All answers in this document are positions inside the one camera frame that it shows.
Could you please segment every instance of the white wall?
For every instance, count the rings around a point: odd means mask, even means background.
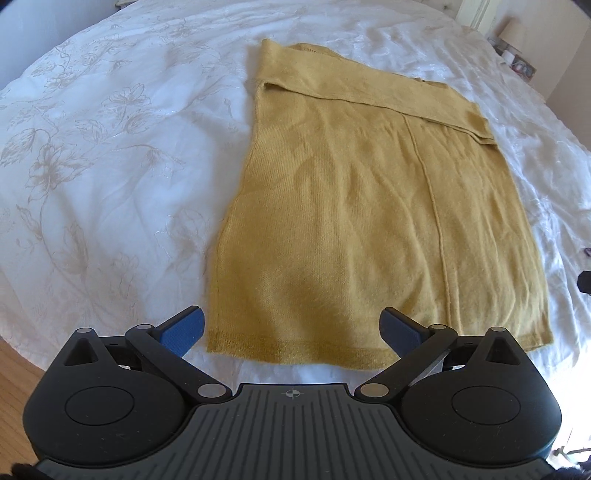
[[[504,0],[493,28],[499,34],[510,17],[528,28],[524,58],[536,72],[531,86],[548,98],[569,66],[591,25],[572,0]]]
[[[550,95],[548,106],[591,150],[591,28]]]
[[[115,13],[116,0],[14,0],[0,12],[0,90],[44,53]]]

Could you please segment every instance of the bedsheet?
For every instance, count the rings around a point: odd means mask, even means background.
[[[408,0],[139,0],[36,61],[0,92],[0,335],[45,368],[77,327],[118,335],[191,304],[207,312],[208,255],[249,145],[263,38],[445,82],[479,104],[548,280],[555,342],[531,357],[563,409],[558,442],[582,438],[591,308],[576,278],[591,267],[590,154],[480,34]],[[354,388],[373,375],[211,355],[203,341],[186,358],[233,389]]]

